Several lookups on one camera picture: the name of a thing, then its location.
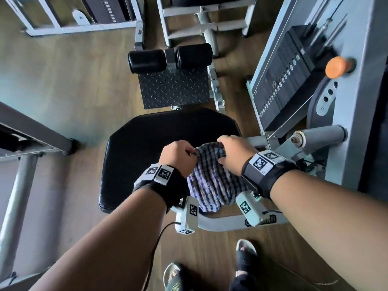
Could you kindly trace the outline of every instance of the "sandal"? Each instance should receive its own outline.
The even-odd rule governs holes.
[[[178,273],[172,277],[169,282],[170,275],[174,272]],[[182,264],[175,262],[170,263],[163,274],[163,284],[165,291],[192,291],[192,281],[188,270]]]
[[[247,272],[253,277],[259,274],[260,259],[253,244],[248,240],[240,239],[236,246],[237,270]]]

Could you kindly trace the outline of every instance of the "folded cloth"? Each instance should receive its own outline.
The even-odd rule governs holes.
[[[221,205],[235,202],[236,196],[247,191],[242,178],[233,175],[218,163],[226,156],[220,143],[207,143],[196,148],[198,163],[187,177],[190,195],[199,202],[203,212],[216,212]]]

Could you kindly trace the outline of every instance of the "floor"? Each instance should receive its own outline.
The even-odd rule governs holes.
[[[146,47],[163,48],[156,1],[147,3]],[[239,31],[218,34],[224,56],[214,63],[226,112],[237,121],[245,137],[259,135],[245,88],[246,75],[255,71],[281,3],[282,0],[258,1],[251,35],[246,39]],[[222,20],[230,14],[225,11],[212,18]],[[133,48],[133,29],[31,38],[19,31],[19,21],[3,0],[0,20],[0,101],[84,144],[73,156],[45,156],[39,161],[15,264],[20,274],[28,274],[53,263],[105,217],[98,207],[98,194],[109,135],[137,115],[168,109],[143,109],[138,78],[130,73],[126,59]],[[168,22],[177,28],[194,23],[195,19],[184,16]],[[194,37],[179,42],[203,40]],[[214,108],[213,105],[210,102],[207,107]],[[13,162],[0,167],[0,189],[4,192],[1,220],[16,165]],[[226,212],[238,214],[235,207],[222,214]],[[168,213],[165,223],[173,220],[174,214]],[[291,225],[224,233],[199,230],[190,236],[170,228],[157,249],[148,290],[162,289],[162,274],[171,261],[184,263],[211,282],[211,287],[226,290],[234,276],[234,249],[240,238],[258,241],[268,257],[310,282],[339,279]],[[40,252],[31,254],[32,244],[40,245]],[[320,288],[352,289],[343,280]]]

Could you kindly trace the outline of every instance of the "orange knob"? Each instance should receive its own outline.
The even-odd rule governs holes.
[[[326,65],[326,75],[328,78],[336,79],[344,73],[349,73],[355,68],[354,59],[345,59],[341,56],[332,58]]]

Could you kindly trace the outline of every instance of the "pants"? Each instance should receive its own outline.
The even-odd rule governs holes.
[[[254,291],[257,290],[255,279],[250,275],[239,275],[230,284],[230,291]]]

